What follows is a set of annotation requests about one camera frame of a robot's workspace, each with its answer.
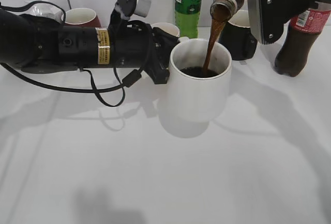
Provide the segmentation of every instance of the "mug rim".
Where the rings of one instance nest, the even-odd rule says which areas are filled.
[[[189,42],[194,41],[194,40],[203,41],[203,42],[205,42],[205,43],[208,44],[208,40],[198,38],[198,39],[189,39],[189,40],[186,40],[186,41],[181,42],[178,45],[176,45],[175,48],[171,51],[171,54],[170,54],[170,63],[171,63],[171,66],[175,69],[175,71],[177,71],[179,74],[181,74],[182,76],[184,76],[186,78],[189,78],[189,79],[192,79],[192,80],[197,80],[197,81],[215,80],[215,79],[218,79],[218,78],[223,77],[224,75],[226,75],[230,71],[230,69],[232,67],[232,55],[231,55],[231,53],[229,52],[229,50],[225,46],[223,46],[222,44],[216,42],[215,45],[216,46],[221,46],[225,50],[226,54],[228,55],[229,65],[228,65],[228,67],[226,68],[226,70],[224,72],[222,72],[221,74],[219,74],[217,76],[214,76],[212,78],[196,78],[196,77],[192,77],[192,76],[189,76],[189,75],[181,72],[181,70],[179,70],[177,68],[177,66],[175,65],[175,63],[174,63],[174,60],[173,60],[174,59],[174,54],[175,54],[176,50],[179,49],[180,46],[183,46],[184,44],[189,43]]]
[[[243,10],[243,9],[241,9],[241,10],[239,10],[236,14],[238,14],[238,13],[240,13],[240,12],[249,13],[248,10]],[[229,23],[230,25],[232,25],[232,26],[236,26],[236,27],[239,27],[239,28],[251,28],[250,24],[249,24],[249,26],[242,26],[242,25],[234,24],[234,23],[231,22],[231,19],[228,21],[228,23]]]
[[[90,11],[93,12],[94,17],[93,17],[92,19],[90,19],[89,21],[85,21],[85,22],[82,22],[82,23],[70,23],[70,22],[67,22],[67,20],[66,20],[66,22],[65,22],[66,24],[69,24],[69,25],[84,25],[84,24],[87,24],[87,23],[93,21],[93,20],[97,17],[97,13],[96,13],[96,11],[93,10],[93,9],[91,9],[91,8],[73,8],[73,9],[70,9],[70,10],[66,11],[66,15],[68,15],[68,13],[70,13],[70,12],[72,12],[72,11],[75,11],[75,10],[77,10],[77,9],[90,10]]]

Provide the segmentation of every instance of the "red mug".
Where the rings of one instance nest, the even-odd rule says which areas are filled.
[[[82,27],[101,27],[97,13],[89,8],[75,8],[67,11],[66,25]]]

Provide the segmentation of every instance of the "robotic arm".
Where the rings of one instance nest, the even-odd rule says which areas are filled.
[[[155,84],[166,84],[172,49],[178,38],[141,21],[151,0],[117,0],[108,28],[63,26],[54,20],[9,11],[0,6],[0,63],[27,73],[85,68],[140,68],[123,80],[132,86],[144,70]]]
[[[331,0],[248,0],[252,34],[262,44],[274,43],[292,17],[325,3]]]

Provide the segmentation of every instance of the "white table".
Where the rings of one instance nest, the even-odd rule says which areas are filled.
[[[327,27],[297,78],[272,69],[282,41],[234,62],[225,112],[181,129],[146,76],[110,109],[0,69],[0,223],[331,223],[330,39]],[[86,73],[32,77],[89,86]]]

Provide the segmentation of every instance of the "green bottle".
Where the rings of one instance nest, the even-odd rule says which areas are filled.
[[[176,26],[181,37],[197,38],[202,0],[175,0]]]

